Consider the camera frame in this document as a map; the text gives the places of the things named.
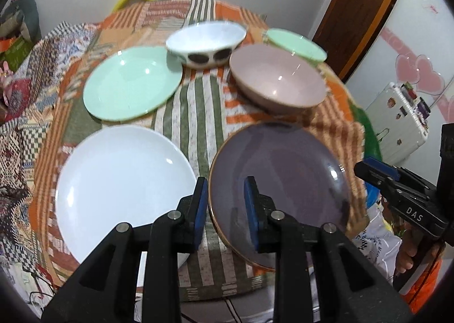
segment plate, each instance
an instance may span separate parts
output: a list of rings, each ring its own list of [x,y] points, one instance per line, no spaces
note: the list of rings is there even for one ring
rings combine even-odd
[[[268,39],[269,43],[279,48],[303,57],[314,66],[324,62],[326,57],[328,57],[319,45],[300,34],[288,30],[269,29],[266,32],[266,39]]]
[[[210,215],[223,242],[248,263],[273,271],[274,254],[258,254],[249,234],[244,179],[299,222],[332,222],[345,230],[349,187],[339,162],[311,133],[294,124],[259,123],[230,136],[218,151],[208,183]]]
[[[182,64],[205,69],[228,62],[232,51],[246,37],[246,29],[229,21],[200,22],[174,32],[166,48]]]
[[[104,121],[126,121],[165,103],[180,84],[183,68],[164,47],[119,50],[92,72],[83,103]]]
[[[102,129],[80,143],[63,166],[55,195],[58,228],[81,263],[115,225],[154,222],[176,209],[195,184],[188,160],[163,135],[132,125]],[[178,267],[187,257],[178,255]]]
[[[241,47],[230,57],[240,90],[277,114],[298,114],[320,104],[326,86],[319,72],[298,56],[264,44]]]

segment purple plate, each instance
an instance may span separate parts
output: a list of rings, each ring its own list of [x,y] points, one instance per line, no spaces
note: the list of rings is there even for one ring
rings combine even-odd
[[[210,214],[224,244],[252,265],[274,270],[274,254],[258,254],[249,235],[243,186],[254,176],[261,194],[299,222],[332,222],[343,231],[350,202],[348,183],[333,154],[294,124],[259,123],[231,136],[210,171]]]

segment gold rim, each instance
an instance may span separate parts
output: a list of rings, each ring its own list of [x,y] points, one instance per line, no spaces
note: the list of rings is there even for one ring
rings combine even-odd
[[[224,245],[226,245],[227,247],[231,248],[236,254],[238,254],[240,257],[242,257],[248,264],[250,264],[250,265],[252,265],[254,267],[263,269],[263,270],[265,270],[267,272],[276,272],[276,270],[274,268],[265,267],[264,265],[260,265],[260,264],[258,264],[256,262],[253,262],[251,259],[249,259],[249,258],[245,257],[244,255],[242,255],[235,247],[232,246],[232,244],[230,244],[230,242],[227,240],[227,237],[223,234],[223,232],[221,230],[221,227],[219,226],[219,224],[216,221],[216,217],[215,217],[214,212],[213,212],[212,197],[211,197],[211,182],[212,182],[211,181],[211,176],[213,174],[213,168],[214,168],[214,166],[216,164],[217,157],[219,156],[219,154],[224,149],[224,146],[230,141],[230,139],[232,137],[237,135],[239,132],[247,129],[250,126],[253,126],[253,125],[256,125],[256,124],[261,124],[261,123],[266,123],[266,122],[280,122],[280,121],[276,121],[275,119],[272,119],[272,120],[258,121],[258,122],[254,122],[254,123],[248,124],[247,126],[244,126],[241,129],[239,129],[238,131],[236,131],[233,135],[228,137],[227,140],[225,140],[222,143],[221,148],[217,151],[217,153],[216,153],[216,155],[215,155],[215,157],[213,159],[213,162],[211,163],[210,175],[208,176],[208,209],[210,211],[210,218],[211,218],[211,220],[213,222],[213,226],[214,226],[214,228],[215,228],[215,230],[217,232],[217,235],[219,236],[221,241],[224,243]]]

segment blue gripper pad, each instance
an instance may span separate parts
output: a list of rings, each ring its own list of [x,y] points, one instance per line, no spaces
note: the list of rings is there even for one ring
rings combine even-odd
[[[251,241],[256,251],[258,251],[258,220],[254,209],[254,195],[248,179],[244,180],[244,202],[246,205],[247,222],[249,223],[249,233]]]
[[[379,170],[380,172],[385,173],[387,176],[391,177],[394,181],[399,181],[400,175],[396,168],[387,165],[386,163],[380,162],[370,156],[364,158],[364,163],[370,165],[371,167]]]
[[[203,187],[200,194],[200,202],[197,208],[196,219],[194,222],[194,246],[197,250],[203,235],[203,227],[205,226],[205,219],[207,216],[207,203],[208,203],[208,181],[203,180]]]

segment hand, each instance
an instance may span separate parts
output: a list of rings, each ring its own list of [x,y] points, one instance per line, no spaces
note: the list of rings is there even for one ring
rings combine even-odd
[[[429,261],[428,268],[437,256],[440,246],[440,244],[435,244],[430,250],[432,258]],[[416,255],[417,251],[418,245],[413,237],[412,227],[410,223],[405,222],[405,232],[403,233],[402,244],[396,257],[396,271],[405,273],[407,270],[411,269],[413,267],[412,258]]]

